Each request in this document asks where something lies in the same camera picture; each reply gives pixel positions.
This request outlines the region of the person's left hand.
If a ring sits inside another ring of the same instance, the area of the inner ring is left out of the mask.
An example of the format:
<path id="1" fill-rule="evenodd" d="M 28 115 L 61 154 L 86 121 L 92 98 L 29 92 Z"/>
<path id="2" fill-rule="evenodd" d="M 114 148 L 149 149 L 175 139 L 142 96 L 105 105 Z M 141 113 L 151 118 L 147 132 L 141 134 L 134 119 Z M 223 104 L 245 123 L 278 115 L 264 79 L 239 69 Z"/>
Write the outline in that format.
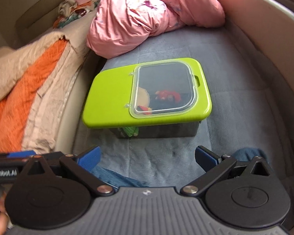
<path id="1" fill-rule="evenodd" d="M 5 234 L 5 232 L 8 229 L 8 224 L 9 224 L 9 217 L 6 214 L 6 209 L 5 209 L 6 195 L 7 194 L 5 192 L 3 192 L 0 197 L 0 235 Z"/>

